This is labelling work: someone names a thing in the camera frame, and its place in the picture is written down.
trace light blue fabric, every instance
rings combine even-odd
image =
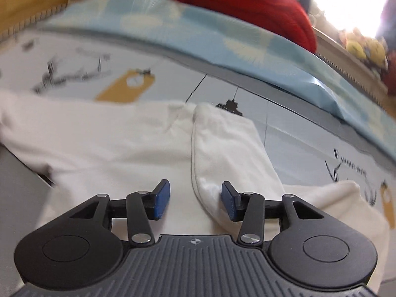
[[[45,28],[157,43],[258,78],[346,121],[396,161],[396,124],[312,53],[244,21],[172,0],[86,0]]]

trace red pillow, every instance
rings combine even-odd
[[[316,51],[316,36],[297,0],[177,0],[252,23]]]

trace bright window light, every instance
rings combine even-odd
[[[375,37],[380,16],[387,0],[315,0],[326,20],[339,30],[359,28],[368,37]]]

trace crosshair logo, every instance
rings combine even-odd
[[[198,239],[198,238],[194,238],[194,239],[192,239],[191,241],[190,241],[193,245],[197,245],[197,244],[200,244],[202,241],[200,240],[200,239]]]

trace silver screw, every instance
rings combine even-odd
[[[253,233],[247,233],[241,236],[241,241],[245,244],[256,244],[260,241],[260,237]]]
[[[136,244],[146,244],[150,240],[151,236],[147,233],[136,233],[132,236],[132,241]]]

